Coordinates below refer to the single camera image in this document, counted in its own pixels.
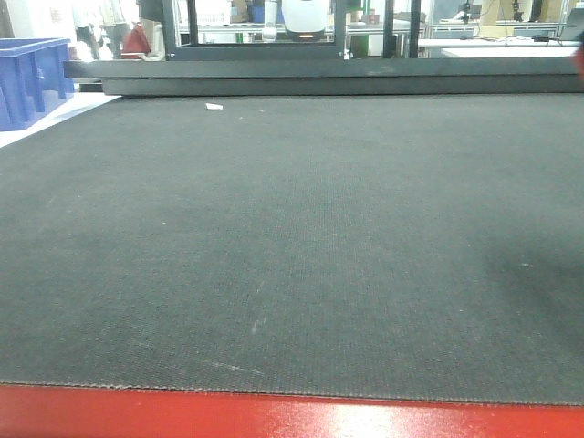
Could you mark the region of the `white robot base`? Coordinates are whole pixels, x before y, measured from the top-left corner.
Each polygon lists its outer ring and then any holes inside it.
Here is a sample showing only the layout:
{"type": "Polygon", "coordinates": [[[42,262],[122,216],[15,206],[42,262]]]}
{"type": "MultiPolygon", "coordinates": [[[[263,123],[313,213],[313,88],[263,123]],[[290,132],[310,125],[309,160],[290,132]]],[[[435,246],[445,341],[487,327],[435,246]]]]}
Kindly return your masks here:
{"type": "Polygon", "coordinates": [[[316,42],[325,35],[329,1],[283,0],[282,15],[288,37],[295,42],[316,42]]]}

